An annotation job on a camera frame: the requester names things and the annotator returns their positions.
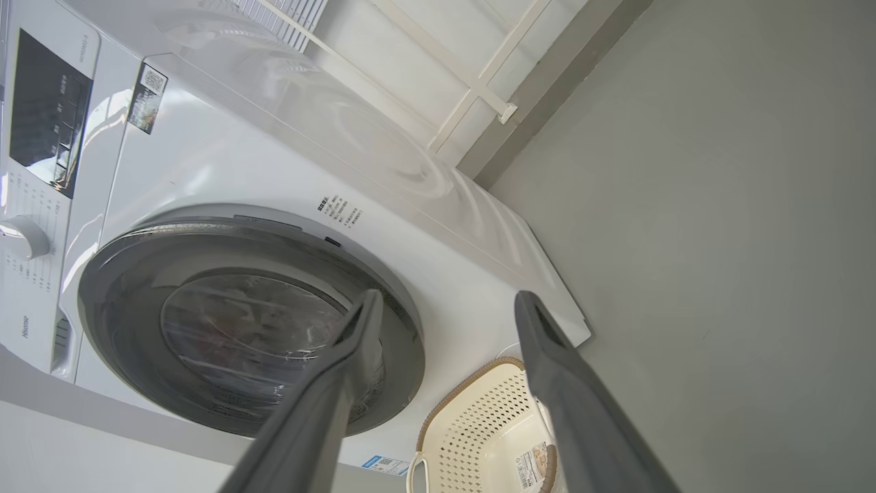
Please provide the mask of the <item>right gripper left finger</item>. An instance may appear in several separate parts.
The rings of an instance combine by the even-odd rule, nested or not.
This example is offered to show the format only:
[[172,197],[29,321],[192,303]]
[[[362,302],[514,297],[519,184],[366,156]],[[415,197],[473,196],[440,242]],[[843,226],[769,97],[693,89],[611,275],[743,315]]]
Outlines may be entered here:
[[348,416],[370,389],[381,347],[384,299],[366,290],[338,339],[287,393],[222,492],[329,492]]

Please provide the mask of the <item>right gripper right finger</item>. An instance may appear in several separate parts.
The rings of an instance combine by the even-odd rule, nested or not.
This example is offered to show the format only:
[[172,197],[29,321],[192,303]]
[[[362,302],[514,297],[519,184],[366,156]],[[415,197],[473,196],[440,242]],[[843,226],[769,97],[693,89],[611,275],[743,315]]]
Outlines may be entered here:
[[571,492],[678,492],[667,469],[537,294],[514,299],[530,391],[550,413]]

